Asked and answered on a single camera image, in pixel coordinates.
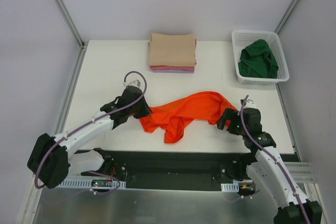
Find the purple folded cloth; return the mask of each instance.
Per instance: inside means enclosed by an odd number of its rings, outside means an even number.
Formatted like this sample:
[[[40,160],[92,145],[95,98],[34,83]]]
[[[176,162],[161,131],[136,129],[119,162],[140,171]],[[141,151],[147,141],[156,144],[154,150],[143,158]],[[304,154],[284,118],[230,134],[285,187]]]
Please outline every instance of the purple folded cloth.
[[[153,70],[154,73],[193,73],[194,71],[184,69],[160,69]]]

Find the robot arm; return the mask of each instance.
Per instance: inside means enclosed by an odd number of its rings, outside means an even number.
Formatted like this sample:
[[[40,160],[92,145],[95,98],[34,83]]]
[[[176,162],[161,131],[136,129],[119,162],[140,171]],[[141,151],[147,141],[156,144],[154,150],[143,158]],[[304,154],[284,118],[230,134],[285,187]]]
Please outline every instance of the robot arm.
[[[125,108],[136,100],[138,102]],[[38,178],[48,188],[58,186],[71,174],[88,170],[99,170],[106,174],[110,171],[112,158],[102,149],[95,148],[79,154],[75,152],[99,135],[125,123],[129,116],[139,119],[151,113],[142,95],[139,80],[132,81],[120,97],[103,105],[91,121],[71,132],[63,132],[55,136],[49,136],[47,133],[41,135],[36,141],[27,166],[34,174],[38,174]]]
[[[241,135],[245,146],[251,151],[243,154],[240,161],[230,167],[227,175],[236,180],[248,176],[260,190],[270,195],[278,209],[275,224],[319,224],[322,208],[317,201],[308,199],[290,175],[275,141],[270,134],[262,131],[260,111],[252,100],[242,100],[241,103],[241,111],[226,109],[217,121],[218,129],[223,130],[226,121],[230,120],[227,131]]]

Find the gray wall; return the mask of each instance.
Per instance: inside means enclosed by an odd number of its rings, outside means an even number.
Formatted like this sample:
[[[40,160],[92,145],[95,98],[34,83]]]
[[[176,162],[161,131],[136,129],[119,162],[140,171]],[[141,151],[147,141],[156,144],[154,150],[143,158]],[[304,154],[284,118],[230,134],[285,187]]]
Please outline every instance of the gray wall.
[[[16,223],[36,138],[51,133],[78,47],[53,0],[0,0],[0,223]]]
[[[86,41],[150,32],[231,40],[235,29],[275,30],[291,0],[64,0]]]
[[[302,0],[280,39],[290,71],[281,85],[290,124],[336,223],[336,0]]]

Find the gray floor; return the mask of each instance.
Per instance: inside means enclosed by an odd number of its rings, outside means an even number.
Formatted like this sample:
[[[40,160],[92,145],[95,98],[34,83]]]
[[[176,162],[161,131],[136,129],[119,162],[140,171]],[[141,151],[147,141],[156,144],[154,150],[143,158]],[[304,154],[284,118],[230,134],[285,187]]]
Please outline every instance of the gray floor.
[[[41,198],[55,202],[77,189],[44,189]],[[263,194],[235,203],[235,193],[203,191],[163,191],[120,189],[94,196],[84,192],[70,200],[49,205],[40,200],[34,224],[270,224],[277,212],[270,198]]]

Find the metal frame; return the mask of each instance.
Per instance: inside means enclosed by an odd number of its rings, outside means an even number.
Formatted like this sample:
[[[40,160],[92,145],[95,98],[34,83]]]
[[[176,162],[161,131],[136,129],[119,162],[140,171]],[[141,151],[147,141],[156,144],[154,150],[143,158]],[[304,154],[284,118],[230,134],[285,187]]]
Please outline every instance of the metal frame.
[[[81,65],[83,63],[84,60],[84,56],[85,56],[85,52],[86,52],[86,48],[87,48],[87,43],[85,43],[77,28],[76,25],[74,24],[74,21],[72,20],[63,0],[54,0],[56,5],[59,8],[59,11],[61,12],[66,24],[68,25],[73,37],[75,38],[76,42],[78,43],[78,45],[80,46],[80,54],[78,56],[76,65],[73,69],[73,73],[70,79],[70,82],[68,84],[68,88],[67,88],[67,93],[66,96],[62,102],[62,106],[61,106],[61,110],[60,110],[60,114],[58,117],[58,122],[57,125],[55,126],[55,133],[59,133],[64,129],[65,126],[65,121],[69,112],[69,108],[70,108],[70,104],[71,104],[71,100],[75,91],[75,87],[76,87],[76,83],[79,77],[79,72],[81,69]],[[298,3],[300,2],[300,0],[292,0],[290,5],[288,6],[286,12],[284,13],[283,17],[281,18],[281,21],[279,22],[279,24],[277,25],[275,32],[276,33],[280,33],[282,31],[282,29],[284,28],[285,24],[287,23],[287,21],[289,20],[289,17],[291,16],[291,14],[293,13],[293,11],[295,10],[295,8],[297,7]],[[284,115],[285,115],[285,119],[286,119],[286,123],[288,126],[288,130],[290,133],[290,137],[291,140],[293,142],[293,144],[295,145],[295,139],[293,137],[293,133],[291,130],[291,126],[290,123],[288,121],[288,116],[287,116],[287,112],[286,112],[286,107],[284,105],[284,101],[282,98],[282,94],[281,94],[281,90],[280,90],[280,86],[277,84],[277,90],[278,90],[278,94],[279,94],[279,98],[280,98],[280,102],[281,102],[281,106],[283,108],[284,111]],[[301,172],[306,173],[306,175],[308,176],[309,174],[309,182],[313,182],[316,183],[316,179],[313,175],[313,171],[311,170],[311,166],[308,163],[299,163],[300,165],[303,165],[303,170],[301,168],[298,167],[291,167],[291,169],[293,168],[294,170],[291,171],[292,172],[297,172],[298,174],[300,174]],[[319,188],[317,184],[305,184],[304,185],[307,191],[308,196],[312,197],[312,199],[314,200],[318,200],[320,202],[320,204],[323,206],[323,201],[321,200],[320,197],[320,193],[319,193]],[[19,215],[19,219],[18,219],[18,223],[24,223],[24,224],[31,224],[34,220],[34,215],[35,215],[35,211],[39,202],[39,198],[40,198],[40,194],[41,194],[41,190],[37,190],[34,187],[34,177],[32,177],[32,180],[30,182],[30,186],[28,189],[28,193],[27,196],[25,198],[24,201],[24,206],[22,211],[20,212]],[[326,216],[323,214],[323,217],[326,220],[326,223],[328,221],[328,219],[326,218]]]

